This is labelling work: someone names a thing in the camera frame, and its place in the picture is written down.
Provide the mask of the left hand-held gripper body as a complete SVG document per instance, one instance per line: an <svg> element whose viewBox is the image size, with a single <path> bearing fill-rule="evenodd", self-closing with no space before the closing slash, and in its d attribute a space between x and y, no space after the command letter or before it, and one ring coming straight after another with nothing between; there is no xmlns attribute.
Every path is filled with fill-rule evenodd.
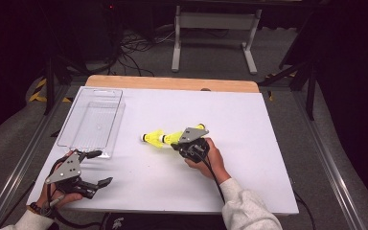
<svg viewBox="0 0 368 230"><path fill-rule="evenodd" d="M78 151L62 157L60 166L48 176L45 183L55 184L57 189L66 194L78 193L91 199L99 189L97 184L81 179L81 162L83 160L79 160Z"/></svg>

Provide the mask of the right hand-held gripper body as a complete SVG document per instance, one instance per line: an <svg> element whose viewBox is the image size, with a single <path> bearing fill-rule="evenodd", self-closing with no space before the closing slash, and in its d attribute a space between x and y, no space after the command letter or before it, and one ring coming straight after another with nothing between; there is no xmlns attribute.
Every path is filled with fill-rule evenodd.
<svg viewBox="0 0 368 230"><path fill-rule="evenodd" d="M177 150L180 155L195 163L204 160L210 149L204 138L208 133L206 129L187 127L178 140Z"/></svg>

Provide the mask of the clear plastic tray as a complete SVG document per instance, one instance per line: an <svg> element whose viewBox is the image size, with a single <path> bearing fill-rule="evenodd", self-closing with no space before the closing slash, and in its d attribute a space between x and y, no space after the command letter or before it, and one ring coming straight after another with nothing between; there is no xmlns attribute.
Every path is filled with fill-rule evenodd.
<svg viewBox="0 0 368 230"><path fill-rule="evenodd" d="M57 145L66 150L100 150L100 158L109 159L125 107L121 89L82 86L58 135Z"/></svg>

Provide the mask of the person's left hand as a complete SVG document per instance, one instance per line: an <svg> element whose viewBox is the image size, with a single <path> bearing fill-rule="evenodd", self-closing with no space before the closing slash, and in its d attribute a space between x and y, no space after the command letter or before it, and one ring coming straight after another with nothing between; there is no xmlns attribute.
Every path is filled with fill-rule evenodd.
<svg viewBox="0 0 368 230"><path fill-rule="evenodd" d="M53 184L43 184L40 196L35 204L39 208L42 208L44 205L48 205L56 199L57 203L55 204L55 207L59 209L68 203L81 200L82 195L78 193L65 194L58 191L56 186Z"/></svg>

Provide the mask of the person's right hand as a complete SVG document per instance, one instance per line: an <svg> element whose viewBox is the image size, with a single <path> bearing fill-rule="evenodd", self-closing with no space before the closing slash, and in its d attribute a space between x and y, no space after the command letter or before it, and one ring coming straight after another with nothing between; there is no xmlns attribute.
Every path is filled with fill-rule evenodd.
<svg viewBox="0 0 368 230"><path fill-rule="evenodd" d="M206 162L210 165L213 172L210 172L208 167L202 162L195 163L190 159L185 159L185 163L190 168L199 170L204 176L211 179L215 179L217 183L220 185L221 183L229 179L231 175L225 169L223 158L220 154L219 149L216 148L213 140L211 138L206 138L206 142L210 147L208 157L206 158Z"/></svg>

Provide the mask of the white table mat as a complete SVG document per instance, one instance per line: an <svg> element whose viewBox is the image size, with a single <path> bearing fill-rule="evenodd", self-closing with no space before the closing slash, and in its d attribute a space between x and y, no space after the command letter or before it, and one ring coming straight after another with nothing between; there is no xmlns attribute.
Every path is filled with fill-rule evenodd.
<svg viewBox="0 0 368 230"><path fill-rule="evenodd" d="M81 177L111 183L75 210L138 213L212 214L223 202L215 183L189 168L169 146L154 147L144 133L170 134L204 124L220 149L225 167L246 189L255 191L276 215L298 208L264 98L259 93L122 88L126 104L109 159L82 161ZM69 149L57 140L40 172L42 184L55 161Z"/></svg>

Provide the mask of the person's black clothing white logo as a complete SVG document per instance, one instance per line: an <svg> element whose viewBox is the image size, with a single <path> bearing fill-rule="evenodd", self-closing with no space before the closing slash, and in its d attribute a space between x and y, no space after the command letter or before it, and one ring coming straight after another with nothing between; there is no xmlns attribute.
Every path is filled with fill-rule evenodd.
<svg viewBox="0 0 368 230"><path fill-rule="evenodd" d="M221 215L113 213L104 230L227 230Z"/></svg>

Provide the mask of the black tripod stand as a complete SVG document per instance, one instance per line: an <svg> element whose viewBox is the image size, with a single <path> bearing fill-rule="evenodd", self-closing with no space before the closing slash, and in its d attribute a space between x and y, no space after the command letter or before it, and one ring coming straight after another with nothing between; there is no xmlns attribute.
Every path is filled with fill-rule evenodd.
<svg viewBox="0 0 368 230"><path fill-rule="evenodd" d="M44 114L48 115L55 105L55 79L61 85L69 85L72 81L71 71L68 67L74 68L78 73L84 76L90 76L91 72L82 65L78 65L72 60L62 56L51 56L46 59L45 77L46 77L46 109Z"/></svg>
<svg viewBox="0 0 368 230"><path fill-rule="evenodd" d="M308 85L305 110L309 119L313 121L313 103L317 76L316 64L314 62L306 61L292 65L286 70L283 70L275 75L270 75L263 81L258 82L258 85L269 86L276 81L290 76L291 74L295 74L293 80L288 85L291 91L301 91L305 84Z"/></svg>

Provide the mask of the yellow black floor tape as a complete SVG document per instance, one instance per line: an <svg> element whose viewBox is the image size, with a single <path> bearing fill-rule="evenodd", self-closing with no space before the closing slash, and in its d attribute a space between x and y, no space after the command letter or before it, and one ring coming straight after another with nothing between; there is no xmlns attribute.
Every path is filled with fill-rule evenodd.
<svg viewBox="0 0 368 230"><path fill-rule="evenodd" d="M29 99L29 102L47 102L47 98L44 96L41 96L40 93L43 89L43 87L46 85L47 80L45 78L41 78L41 80L38 82L36 88L34 89L34 92L32 93L32 96ZM64 97L62 101L64 103L72 103L74 98L72 97Z"/></svg>

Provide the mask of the white metal stand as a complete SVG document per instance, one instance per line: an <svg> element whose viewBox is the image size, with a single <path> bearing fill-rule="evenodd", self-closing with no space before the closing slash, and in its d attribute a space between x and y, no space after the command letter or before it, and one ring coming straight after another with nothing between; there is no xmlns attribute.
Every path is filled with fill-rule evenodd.
<svg viewBox="0 0 368 230"><path fill-rule="evenodd" d="M185 12L180 6L175 9L174 17L174 47L172 53L172 71L178 72L180 66L182 29L220 29L249 31L249 36L241 44L246 64L251 75L256 75L258 70L252 56L252 43L262 16L262 10L256 10L252 14L211 13L211 12Z"/></svg>

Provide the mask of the aluminium floor rail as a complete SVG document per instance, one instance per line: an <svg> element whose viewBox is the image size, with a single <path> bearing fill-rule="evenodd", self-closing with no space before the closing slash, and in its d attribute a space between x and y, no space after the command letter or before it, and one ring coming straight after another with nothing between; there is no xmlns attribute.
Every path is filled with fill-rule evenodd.
<svg viewBox="0 0 368 230"><path fill-rule="evenodd" d="M362 218L359 216L358 209L348 191L348 188L334 162L331 152L323 142L318 126L306 111L305 98L301 92L293 92L292 96L299 108L304 122L309 130L310 136L315 144L316 151L325 174L332 186L333 193L339 203L342 213L351 230L367 230Z"/></svg>
<svg viewBox="0 0 368 230"><path fill-rule="evenodd" d="M55 93L51 109L40 119L31 141L28 143L28 146L23 151L13 171L9 174L5 186L0 193L0 223L4 218L4 215L6 215L10 202L17 188L19 187L27 169L29 168L33 158L35 157L35 153L40 145L43 133L50 124L54 114L58 110L58 107L60 106L63 97L66 95L69 88L69 85L62 85L58 88L57 93Z"/></svg>

